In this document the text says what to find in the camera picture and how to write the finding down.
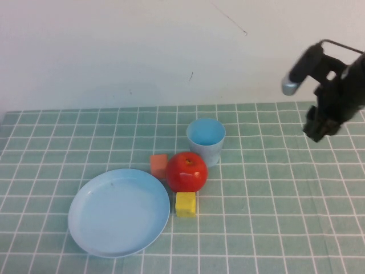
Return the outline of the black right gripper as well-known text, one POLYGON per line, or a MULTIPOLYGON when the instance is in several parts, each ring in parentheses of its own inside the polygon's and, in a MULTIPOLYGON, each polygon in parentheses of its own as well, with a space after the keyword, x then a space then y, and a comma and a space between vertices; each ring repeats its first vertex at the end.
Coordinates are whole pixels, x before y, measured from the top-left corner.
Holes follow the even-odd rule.
POLYGON ((346 65, 326 55, 325 64, 324 78, 314 91, 317 106, 309 108, 303 126, 303 132, 314 142, 337 134, 340 125, 364 107, 364 56, 346 65))

